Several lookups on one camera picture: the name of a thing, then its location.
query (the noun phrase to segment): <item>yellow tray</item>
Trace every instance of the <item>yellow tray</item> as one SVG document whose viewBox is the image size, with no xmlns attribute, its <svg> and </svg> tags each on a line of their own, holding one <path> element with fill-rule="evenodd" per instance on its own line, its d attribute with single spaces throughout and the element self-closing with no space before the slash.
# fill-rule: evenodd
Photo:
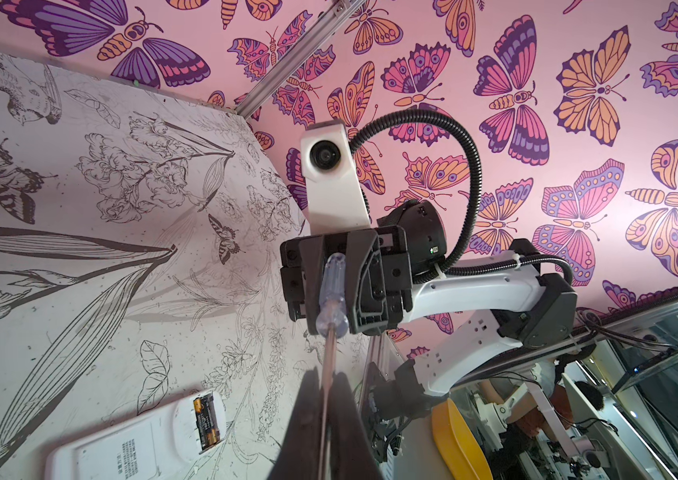
<svg viewBox="0 0 678 480">
<path fill-rule="evenodd" d="M 433 438 L 456 480 L 491 480 L 491 470 L 473 433 L 449 398 L 433 408 Z"/>
</svg>

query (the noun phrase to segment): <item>camera lens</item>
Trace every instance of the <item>camera lens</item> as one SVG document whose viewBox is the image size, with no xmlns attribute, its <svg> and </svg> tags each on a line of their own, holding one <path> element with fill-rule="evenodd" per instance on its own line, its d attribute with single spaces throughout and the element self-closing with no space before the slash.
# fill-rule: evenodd
<svg viewBox="0 0 678 480">
<path fill-rule="evenodd" d="M 339 163 L 341 152 L 334 142 L 321 140 L 310 150 L 310 159 L 315 167 L 321 170 L 330 170 Z"/>
</svg>

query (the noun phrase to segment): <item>screwdriver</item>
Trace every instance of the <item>screwdriver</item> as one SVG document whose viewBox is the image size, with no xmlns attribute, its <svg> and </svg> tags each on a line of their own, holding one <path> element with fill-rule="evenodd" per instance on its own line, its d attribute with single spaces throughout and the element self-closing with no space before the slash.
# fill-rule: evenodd
<svg viewBox="0 0 678 480">
<path fill-rule="evenodd" d="M 321 312 L 315 320 L 317 331 L 326 339 L 326 349 L 323 355 L 323 376 L 321 390 L 323 405 L 321 407 L 321 446 L 318 451 L 317 477 L 323 480 L 328 465 L 328 432 L 326 432 L 326 418 L 328 414 L 328 395 L 334 381 L 336 366 L 337 339 L 342 338 L 350 329 L 347 320 L 347 304 L 344 302 L 344 254 L 333 254 L 328 257 L 323 271 L 323 283 L 319 303 Z"/>
</svg>

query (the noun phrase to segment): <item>pink wallpaper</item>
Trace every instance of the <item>pink wallpaper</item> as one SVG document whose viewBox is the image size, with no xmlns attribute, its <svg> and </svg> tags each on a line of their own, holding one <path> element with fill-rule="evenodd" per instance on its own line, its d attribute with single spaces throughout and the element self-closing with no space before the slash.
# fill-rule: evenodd
<svg viewBox="0 0 678 480">
<path fill-rule="evenodd" d="M 0 0 L 0 47 L 233 107 L 325 5 Z M 478 145 L 484 194 L 467 256 L 529 238 L 570 261 L 580 305 L 599 311 L 678 285 L 678 0 L 370 0 L 251 127 L 306 206 L 305 127 L 339 118 L 352 136 L 403 108 L 445 112 Z M 461 155 L 429 125 L 376 136 L 357 154 L 371 216 L 429 198 L 451 247 L 469 190 Z M 398 332 L 401 349 L 462 321 L 431 320 Z"/>
</svg>

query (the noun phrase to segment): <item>person's hair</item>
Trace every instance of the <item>person's hair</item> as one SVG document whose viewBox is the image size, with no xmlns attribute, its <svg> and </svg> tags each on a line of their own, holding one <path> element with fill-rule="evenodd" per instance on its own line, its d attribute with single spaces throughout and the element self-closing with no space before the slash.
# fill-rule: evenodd
<svg viewBox="0 0 678 480">
<path fill-rule="evenodd" d="M 563 355 L 556 358 L 558 364 L 555 365 L 555 383 L 560 382 L 560 379 L 563 378 L 564 370 L 566 370 L 566 365 L 577 360 L 584 360 L 588 356 L 593 354 L 595 350 L 595 343 L 588 345 L 582 348 L 578 353 L 564 353 Z"/>
<path fill-rule="evenodd" d="M 576 385 L 576 388 L 582 392 L 582 395 L 590 401 L 590 404 L 595 410 L 603 410 L 603 393 L 601 393 L 597 387 L 594 387 L 587 382 L 575 382 L 574 385 Z"/>
</svg>

